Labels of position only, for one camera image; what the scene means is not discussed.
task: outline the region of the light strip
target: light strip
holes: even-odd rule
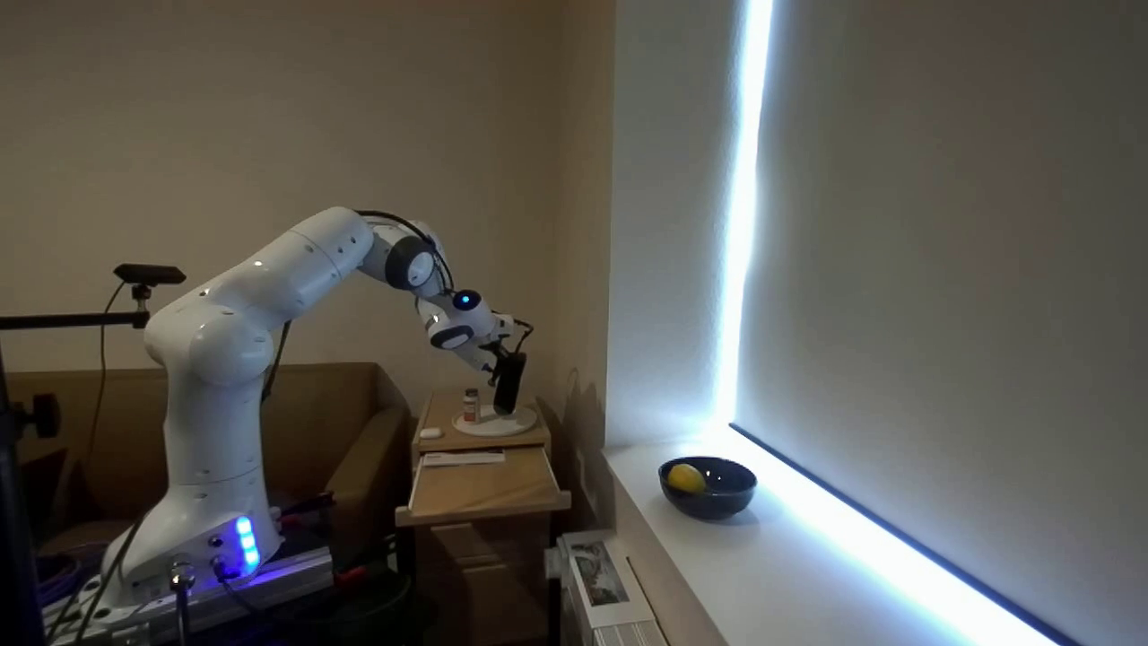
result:
[[[714,356],[714,418],[735,418],[739,397],[739,353],[744,353],[744,302],[748,276],[754,269],[762,229],[762,107],[767,85],[767,39],[777,0],[744,0],[739,50],[735,50],[735,117],[733,117],[733,180],[720,246],[720,302],[717,302],[717,356]],[[1026,646],[1053,642],[1035,623],[1009,615],[1003,604],[965,585],[915,544],[901,540],[854,506],[829,496],[822,484],[793,469],[788,463],[762,451],[754,457],[765,493],[772,493],[793,519],[854,560],[860,572],[891,585],[903,604],[919,606],[932,621],[948,623],[968,642]]]
[[[735,46],[735,115],[720,240],[720,302],[714,356],[714,418],[733,418],[739,393],[744,302],[757,232],[762,100],[767,76],[772,0],[748,0]]]
[[[754,467],[762,493],[781,501],[781,509],[809,526],[834,551],[888,585],[898,598],[932,618],[963,642],[988,646],[1038,646],[1053,642],[1003,604],[965,585],[915,544],[901,540],[809,475],[793,469],[772,451],[739,457]]]

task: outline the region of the roller blind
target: roller blind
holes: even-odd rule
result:
[[[735,423],[1148,636],[1148,4],[778,0]]]

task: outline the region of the white radiator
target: white radiator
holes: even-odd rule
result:
[[[558,560],[565,646],[667,646],[616,537],[607,532],[565,536]]]

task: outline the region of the black bowl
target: black bowl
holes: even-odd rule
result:
[[[667,482],[678,463],[692,463],[702,476],[702,493],[681,493]],[[754,469],[720,457],[678,457],[658,469],[662,493],[698,519],[725,519],[751,506],[757,476]]]

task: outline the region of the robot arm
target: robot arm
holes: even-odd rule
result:
[[[383,211],[316,211],[150,316],[148,353],[170,374],[170,493],[106,551],[112,611],[164,598],[174,562],[199,582],[248,579],[280,550],[264,482],[264,383],[285,327],[359,272],[409,289],[426,339],[491,374],[496,410],[513,412],[525,356],[504,345],[531,327],[460,289],[430,229]]]
[[[250,324],[292,324],[353,272],[409,289],[433,347],[456,353],[491,379],[517,379],[522,353],[504,339],[528,324],[496,316],[476,289],[460,289],[433,232],[393,211],[316,211],[211,280],[206,299],[234,304]]]

